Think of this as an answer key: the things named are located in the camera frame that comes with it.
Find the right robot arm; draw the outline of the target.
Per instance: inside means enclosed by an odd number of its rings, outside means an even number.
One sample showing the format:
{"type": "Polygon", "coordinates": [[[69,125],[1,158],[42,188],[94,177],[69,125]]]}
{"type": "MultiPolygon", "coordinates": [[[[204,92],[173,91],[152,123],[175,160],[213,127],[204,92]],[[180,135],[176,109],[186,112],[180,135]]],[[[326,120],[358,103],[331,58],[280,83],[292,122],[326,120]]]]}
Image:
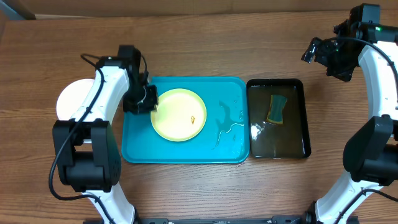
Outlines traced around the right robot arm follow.
{"type": "Polygon", "coordinates": [[[356,67],[363,71],[369,119],[343,151],[344,171],[332,188],[313,202],[302,223],[358,223],[353,212],[372,194],[389,200],[383,187],[397,180],[397,28],[373,22],[335,26],[336,37],[312,39],[302,60],[326,66],[344,82],[356,67]]]}

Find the yellow-green plate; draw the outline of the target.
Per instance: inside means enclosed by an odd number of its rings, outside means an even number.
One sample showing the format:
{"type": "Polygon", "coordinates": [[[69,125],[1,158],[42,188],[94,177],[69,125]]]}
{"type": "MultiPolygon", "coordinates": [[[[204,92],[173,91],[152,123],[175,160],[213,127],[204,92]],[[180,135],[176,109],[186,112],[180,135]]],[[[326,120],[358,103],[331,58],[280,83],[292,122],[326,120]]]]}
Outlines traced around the yellow-green plate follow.
{"type": "Polygon", "coordinates": [[[207,110],[195,92],[176,88],[159,96],[155,110],[150,113],[152,127],[158,135],[173,142],[188,141],[203,129],[207,110]]]}

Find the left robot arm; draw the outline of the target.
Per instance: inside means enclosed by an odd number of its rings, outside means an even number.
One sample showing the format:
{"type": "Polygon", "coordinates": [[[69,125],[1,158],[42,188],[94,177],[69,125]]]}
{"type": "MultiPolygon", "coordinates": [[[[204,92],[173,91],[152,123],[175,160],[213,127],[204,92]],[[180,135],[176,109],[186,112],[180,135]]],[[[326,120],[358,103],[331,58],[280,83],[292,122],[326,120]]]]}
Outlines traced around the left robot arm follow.
{"type": "Polygon", "coordinates": [[[95,79],[79,108],[52,129],[55,158],[48,186],[58,200],[87,198],[102,223],[140,223],[119,183],[121,156],[112,130],[118,105],[131,114],[153,111],[157,89],[149,84],[144,56],[100,57],[92,66],[95,79]]]}

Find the white plate with ketchup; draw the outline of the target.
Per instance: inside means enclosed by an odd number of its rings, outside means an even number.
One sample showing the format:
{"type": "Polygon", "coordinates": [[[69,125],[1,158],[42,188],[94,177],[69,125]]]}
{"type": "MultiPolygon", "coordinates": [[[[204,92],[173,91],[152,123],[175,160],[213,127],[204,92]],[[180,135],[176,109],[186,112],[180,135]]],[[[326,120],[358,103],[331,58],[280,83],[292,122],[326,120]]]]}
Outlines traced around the white plate with ketchup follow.
{"type": "Polygon", "coordinates": [[[59,120],[69,120],[84,102],[94,79],[81,79],[69,84],[59,95],[56,114],[59,120]]]}

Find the green yellow sponge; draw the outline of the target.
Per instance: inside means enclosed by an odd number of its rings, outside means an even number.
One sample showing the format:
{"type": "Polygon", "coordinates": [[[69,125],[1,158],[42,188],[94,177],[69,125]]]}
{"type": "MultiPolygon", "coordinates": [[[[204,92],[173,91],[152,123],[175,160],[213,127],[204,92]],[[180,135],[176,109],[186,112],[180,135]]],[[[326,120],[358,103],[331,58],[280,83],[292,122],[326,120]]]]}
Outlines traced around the green yellow sponge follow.
{"type": "Polygon", "coordinates": [[[287,98],[283,95],[271,95],[266,121],[272,124],[283,124],[283,110],[287,98]]]}

